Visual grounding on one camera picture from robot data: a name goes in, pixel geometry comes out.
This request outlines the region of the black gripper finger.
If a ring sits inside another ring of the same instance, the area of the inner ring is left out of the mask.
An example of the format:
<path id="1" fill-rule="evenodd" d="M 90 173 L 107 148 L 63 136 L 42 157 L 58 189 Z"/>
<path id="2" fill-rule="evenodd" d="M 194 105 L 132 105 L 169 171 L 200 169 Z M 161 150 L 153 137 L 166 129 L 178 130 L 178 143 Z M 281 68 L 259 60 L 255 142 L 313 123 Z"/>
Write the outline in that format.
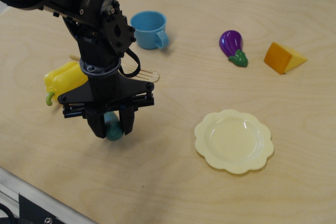
<path id="1" fill-rule="evenodd" d="M 105 138 L 106 137 L 106 124 L 104 120 L 104 114 L 96 114 L 96 113 L 91 113 L 91 112 L 86 111 L 85 115 L 86 115 L 88 125 L 90 126 L 95 136 L 99 138 Z"/>
<path id="2" fill-rule="evenodd" d="M 135 109 L 133 106 L 122 106 L 119 110 L 119 119 L 125 135 L 133 130 Z"/>

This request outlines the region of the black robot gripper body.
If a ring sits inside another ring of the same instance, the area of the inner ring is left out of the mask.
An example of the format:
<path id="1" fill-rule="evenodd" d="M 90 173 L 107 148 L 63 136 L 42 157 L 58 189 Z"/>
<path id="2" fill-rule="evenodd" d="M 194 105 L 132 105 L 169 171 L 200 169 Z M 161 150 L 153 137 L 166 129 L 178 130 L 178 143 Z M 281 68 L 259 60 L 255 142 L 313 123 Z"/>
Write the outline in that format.
<path id="1" fill-rule="evenodd" d="M 119 72 L 107 78 L 89 78 L 83 85 L 58 96 L 65 118 L 103 115 L 110 111 L 152 106 L 154 84 L 124 77 Z"/>

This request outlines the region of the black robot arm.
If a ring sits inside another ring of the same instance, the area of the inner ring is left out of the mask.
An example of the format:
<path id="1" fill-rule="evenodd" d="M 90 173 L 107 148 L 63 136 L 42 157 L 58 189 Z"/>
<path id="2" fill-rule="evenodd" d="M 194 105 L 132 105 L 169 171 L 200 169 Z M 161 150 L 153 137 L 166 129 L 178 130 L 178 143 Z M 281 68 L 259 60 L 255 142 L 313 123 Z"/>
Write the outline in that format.
<path id="1" fill-rule="evenodd" d="M 124 73 L 121 59 L 129 55 L 139 61 L 130 49 L 135 42 L 134 28 L 120 10 L 117 0 L 1 0 L 8 6 L 40 9 L 62 17 L 76 40 L 79 67 L 88 80 L 57 99 L 66 118 L 81 116 L 97 137 L 107 133 L 104 116 L 118 111 L 125 134 L 133 129 L 138 108 L 154 103 L 154 84 L 135 80 L 138 70 Z"/>

